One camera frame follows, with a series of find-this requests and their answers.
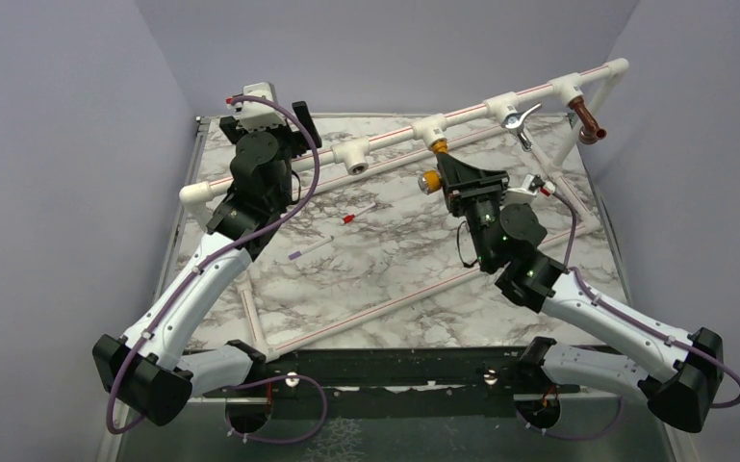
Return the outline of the yellow water faucet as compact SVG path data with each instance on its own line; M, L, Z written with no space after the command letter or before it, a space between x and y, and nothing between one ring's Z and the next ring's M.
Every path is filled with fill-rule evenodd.
M428 149L432 154L447 154L447 140L440 139L432 142ZM439 191L442 188L442 177L437 169L425 171L418 179L418 186L422 193L429 195Z

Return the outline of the white PVC pipe frame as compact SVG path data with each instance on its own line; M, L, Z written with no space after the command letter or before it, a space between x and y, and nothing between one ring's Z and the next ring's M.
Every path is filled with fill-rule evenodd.
M615 59L593 69L554 78L531 89L510 91L493 96L475 106L449 114L428 115L382 135L340 141L319 153L320 162L323 166L342 164L346 173L338 178L319 182L316 190L319 193L328 193L424 160L432 155L428 147L436 140L446 139L447 149L450 151L508 133L501 127L507 115L527 110L527 104L539 102L547 97L559 98L570 109L568 103L577 96L583 96L587 107L595 116L613 88L621 82L628 68L627 59ZM556 185L557 191L570 199L575 210L583 215L580 226L574 229L574 234L585 236L598 229L597 219L586 210L584 203L574 193L572 187L565 182L562 169L564 160L574 150L575 135L581 128L579 118L576 114L574 115L574 127L554 156L550 157L545 154L538 145L533 146L530 152L537 158L542 171L550 175L550 181ZM303 334L297 339L278 345L268 343L264 337L259 316L252 303L251 285L242 286L244 292L242 300L248 324L257 336L256 346L263 350L269 359L276 359L282 354L307 347L454 289L481 275L481 272L475 269L468 269L411 294L369 307L342 321L335 321L309 334Z

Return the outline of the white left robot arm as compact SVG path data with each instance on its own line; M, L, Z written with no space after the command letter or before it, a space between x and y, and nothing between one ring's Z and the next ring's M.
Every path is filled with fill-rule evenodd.
M319 184L321 138L305 101L290 109L238 95L237 125L263 105L280 124L243 129L235 141L231 189L208 222L198 249L149 311L119 337L103 335L92 356L109 394L106 427L119 435L143 420L170 423L190 398L223 387L252 395L264 382L265 357L236 341L194 357L183 351L225 288L255 262L278 229L307 205Z

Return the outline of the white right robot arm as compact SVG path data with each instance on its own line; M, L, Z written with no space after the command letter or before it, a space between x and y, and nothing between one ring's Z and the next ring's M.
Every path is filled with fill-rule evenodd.
M504 204L506 171L473 167L446 153L436 160L437 170L423 176L421 187L442 192L447 210L465 220L475 265L497 276L505 298L574 325L615 350L536 339L516 368L519 383L531 392L580 385L640 399L663 423L702 431L725 375L721 337L707 328L689 332L650 318L540 251L548 231L529 204Z

